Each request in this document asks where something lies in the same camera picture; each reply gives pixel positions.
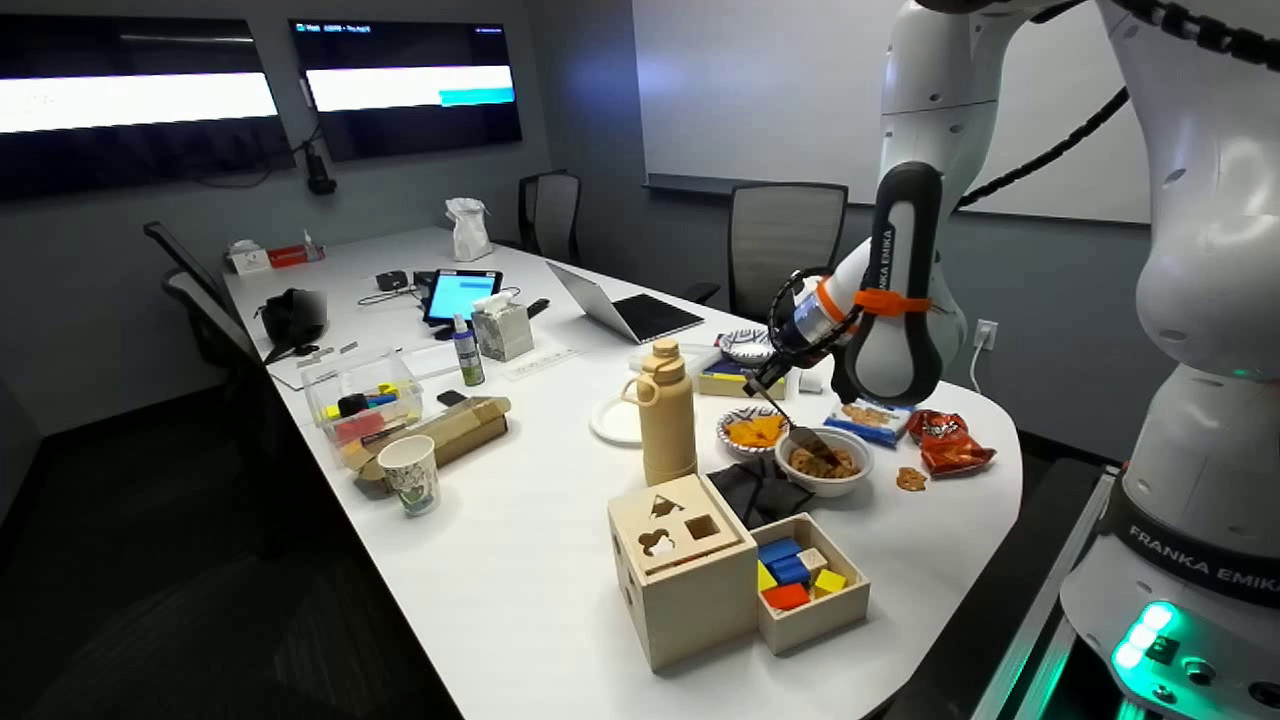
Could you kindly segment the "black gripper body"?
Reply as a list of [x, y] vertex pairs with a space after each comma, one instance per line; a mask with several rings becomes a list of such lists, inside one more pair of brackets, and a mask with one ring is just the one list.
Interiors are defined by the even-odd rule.
[[750, 375], [755, 391], [768, 391], [793, 368], [811, 368], [834, 335], [834, 324], [823, 313], [793, 313], [786, 319], [768, 327], [771, 356]]

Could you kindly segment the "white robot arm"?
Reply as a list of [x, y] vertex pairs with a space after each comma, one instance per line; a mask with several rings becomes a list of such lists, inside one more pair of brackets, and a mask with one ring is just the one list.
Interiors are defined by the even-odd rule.
[[[930, 396], [953, 327], [934, 237], [985, 162], [1013, 35], [1069, 0], [903, 0], [871, 237], [768, 319], [768, 375]], [[1069, 629], [1136, 707], [1280, 720], [1280, 0], [1097, 0], [1149, 162], [1136, 319], [1171, 358]]]

